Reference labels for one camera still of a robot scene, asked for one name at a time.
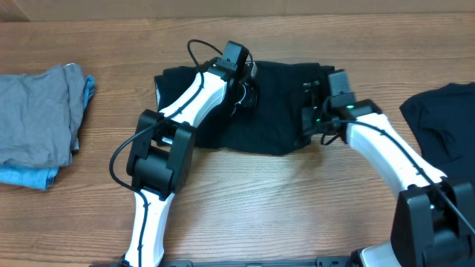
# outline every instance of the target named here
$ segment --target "stack of folded clothes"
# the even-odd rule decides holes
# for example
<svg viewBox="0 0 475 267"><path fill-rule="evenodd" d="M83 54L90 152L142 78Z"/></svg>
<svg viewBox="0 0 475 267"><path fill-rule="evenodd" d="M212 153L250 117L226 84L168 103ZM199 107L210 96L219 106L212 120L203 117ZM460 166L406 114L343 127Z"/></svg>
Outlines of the stack of folded clothes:
<svg viewBox="0 0 475 267"><path fill-rule="evenodd" d="M46 190L79 150L78 130L96 91L81 66L0 75L0 182Z"/></svg>

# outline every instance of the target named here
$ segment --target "folded gray cloth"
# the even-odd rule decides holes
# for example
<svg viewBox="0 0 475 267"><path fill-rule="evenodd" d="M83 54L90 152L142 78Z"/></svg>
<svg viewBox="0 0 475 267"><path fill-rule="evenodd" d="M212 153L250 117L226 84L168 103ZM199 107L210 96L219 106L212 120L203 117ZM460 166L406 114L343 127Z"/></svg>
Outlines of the folded gray cloth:
<svg viewBox="0 0 475 267"><path fill-rule="evenodd" d="M81 66L56 65L39 75L0 75L0 165L58 167L84 113Z"/></svg>

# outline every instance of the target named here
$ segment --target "blue cloth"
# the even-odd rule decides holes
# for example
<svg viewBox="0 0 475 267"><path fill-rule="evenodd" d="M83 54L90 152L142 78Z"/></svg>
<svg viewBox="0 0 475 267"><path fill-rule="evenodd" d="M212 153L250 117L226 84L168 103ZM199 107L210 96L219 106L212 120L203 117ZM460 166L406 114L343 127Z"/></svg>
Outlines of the blue cloth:
<svg viewBox="0 0 475 267"><path fill-rule="evenodd" d="M89 75L86 77L86 83L84 86L84 110L95 93L96 80L94 77ZM79 141L75 141L72 149L79 149ZM52 186L58 171L59 167L30 168L17 165L6 165L0 167L0 182L46 190L48 187Z"/></svg>

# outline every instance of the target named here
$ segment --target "folded black cloth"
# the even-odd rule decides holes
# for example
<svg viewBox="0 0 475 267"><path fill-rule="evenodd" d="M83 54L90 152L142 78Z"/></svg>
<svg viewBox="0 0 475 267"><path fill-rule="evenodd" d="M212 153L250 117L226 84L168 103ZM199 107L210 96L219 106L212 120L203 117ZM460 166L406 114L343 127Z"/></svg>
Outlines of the folded black cloth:
<svg viewBox="0 0 475 267"><path fill-rule="evenodd" d="M449 178L475 182L475 83L417 94L400 109L425 160Z"/></svg>
<svg viewBox="0 0 475 267"><path fill-rule="evenodd" d="M284 155L309 144L309 140L296 142L302 135L301 109L310 96L304 83L319 81L320 86L326 86L328 73L335 68L318 63L256 64L256 81L261 87L259 105L253 109L239 108L232 115L225 112L224 104L218 105L199 125L197 147ZM195 75L194 67L176 67L156 76L158 110L177 100Z"/></svg>

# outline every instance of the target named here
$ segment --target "black fabric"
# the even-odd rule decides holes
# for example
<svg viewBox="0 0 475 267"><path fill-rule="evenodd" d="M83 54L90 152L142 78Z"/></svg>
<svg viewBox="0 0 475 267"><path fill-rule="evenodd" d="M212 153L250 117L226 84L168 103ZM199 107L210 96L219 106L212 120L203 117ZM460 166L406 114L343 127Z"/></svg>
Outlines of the black fabric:
<svg viewBox="0 0 475 267"><path fill-rule="evenodd" d="M425 160L449 178L475 182L475 83L417 94L400 109Z"/></svg>
<svg viewBox="0 0 475 267"><path fill-rule="evenodd" d="M325 86L334 67L318 63L285 65L256 62L256 81L261 87L259 105L251 110L237 109L232 116L222 104L201 122L196 146L231 148L238 151L284 155L309 144L301 138L301 109L309 101L303 84L315 80ZM169 106L194 81L196 68L176 67L156 76L160 93L158 110Z"/></svg>

